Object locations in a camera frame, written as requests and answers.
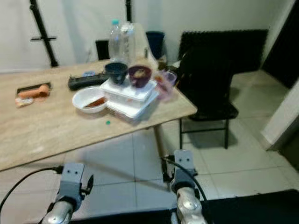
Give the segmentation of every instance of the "bottle cap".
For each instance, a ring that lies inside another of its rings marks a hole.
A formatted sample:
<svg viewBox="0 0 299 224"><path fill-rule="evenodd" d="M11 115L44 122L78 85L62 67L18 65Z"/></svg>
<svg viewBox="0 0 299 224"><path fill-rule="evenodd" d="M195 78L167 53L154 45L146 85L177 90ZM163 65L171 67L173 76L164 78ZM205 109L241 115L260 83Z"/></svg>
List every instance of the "bottle cap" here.
<svg viewBox="0 0 299 224"><path fill-rule="evenodd" d="M118 25L118 20L112 20L112 25Z"/></svg>

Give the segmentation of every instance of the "wooden table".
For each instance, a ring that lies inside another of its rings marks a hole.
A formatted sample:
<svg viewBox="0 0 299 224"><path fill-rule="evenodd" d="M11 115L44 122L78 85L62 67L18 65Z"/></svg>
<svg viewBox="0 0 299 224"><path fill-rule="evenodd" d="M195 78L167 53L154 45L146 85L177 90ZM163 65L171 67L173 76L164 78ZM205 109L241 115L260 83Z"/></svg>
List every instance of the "wooden table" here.
<svg viewBox="0 0 299 224"><path fill-rule="evenodd" d="M196 112L196 107L174 89L170 102L159 102L134 125L113 116L108 109L93 115L82 114L72 105L75 92L68 89L68 78L88 70L101 72L106 63L108 61L0 75L0 170L149 127L154 127L158 145L161 145L160 124ZM48 81L53 87L48 99L16 108L17 88Z"/></svg>

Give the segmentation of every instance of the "black remote control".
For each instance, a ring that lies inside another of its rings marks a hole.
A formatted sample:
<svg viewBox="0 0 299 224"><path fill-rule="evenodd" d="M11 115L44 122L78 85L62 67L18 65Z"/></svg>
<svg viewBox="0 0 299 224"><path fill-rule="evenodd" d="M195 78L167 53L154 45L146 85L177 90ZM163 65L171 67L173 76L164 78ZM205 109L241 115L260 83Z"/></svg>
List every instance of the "black remote control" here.
<svg viewBox="0 0 299 224"><path fill-rule="evenodd" d="M105 73L100 73L95 76L86 76L86 77L70 77L68 86L70 90L78 90L84 87L92 86L92 85L101 85L109 79L109 76Z"/></svg>

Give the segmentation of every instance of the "black cable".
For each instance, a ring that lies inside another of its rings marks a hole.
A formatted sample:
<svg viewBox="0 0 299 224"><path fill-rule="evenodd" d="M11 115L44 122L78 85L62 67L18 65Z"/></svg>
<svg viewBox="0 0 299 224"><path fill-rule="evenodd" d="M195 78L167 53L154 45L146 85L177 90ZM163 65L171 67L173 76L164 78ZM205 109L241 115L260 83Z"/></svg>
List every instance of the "black cable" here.
<svg viewBox="0 0 299 224"><path fill-rule="evenodd" d="M38 172L42 172L42 171L47 171L47 170L53 170L58 174L62 173L63 170L63 166L59 166L59 167L50 167L50 168L43 168L43 169L38 169L36 171L31 172L30 174L27 174L26 176L24 176L22 179L20 179L9 191L8 193L5 195L5 197L3 198L1 204L0 204L0 223L1 223L1 211L2 211L2 207L5 203L5 201L7 200L7 198L9 197L9 195L13 192L13 190L20 184L22 183L26 178L28 178L29 176L36 174Z"/></svg>
<svg viewBox="0 0 299 224"><path fill-rule="evenodd" d="M169 160L167 158L164 158L164 157L161 157L161 159L168 162L168 163L170 163L170 164L172 164L172 165L174 165L174 166L176 166L176 167L178 167L178 168L180 168L184 173L186 173L194 181L194 183L196 184L197 188L199 189L199 191L200 191L200 193L201 193L201 195L204 199L204 203L206 204L206 211L207 211L206 215L208 216L208 217L206 217L207 221L208 221L208 223L213 223L212 222L212 217L211 217L211 211L210 211L210 208L209 208L209 205L208 205L206 195L205 195L203 189L201 188L200 184L198 183L198 181L194 178L194 176L186 168L184 168L180 164L178 164L178 163L176 163L172 160Z"/></svg>

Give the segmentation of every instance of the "white bowl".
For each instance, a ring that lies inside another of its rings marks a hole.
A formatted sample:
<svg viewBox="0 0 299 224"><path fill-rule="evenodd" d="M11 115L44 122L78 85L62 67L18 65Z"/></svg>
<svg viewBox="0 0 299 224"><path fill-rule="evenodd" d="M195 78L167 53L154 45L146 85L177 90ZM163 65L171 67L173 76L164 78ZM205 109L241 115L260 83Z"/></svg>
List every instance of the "white bowl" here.
<svg viewBox="0 0 299 224"><path fill-rule="evenodd" d="M72 103L74 107L76 107L77 109L79 109L84 113L98 113L106 108L107 102L99 106L94 106L90 108L84 108L84 107L104 96L105 93L103 90L100 89L100 87L97 86L87 87L79 90L73 96Z"/></svg>

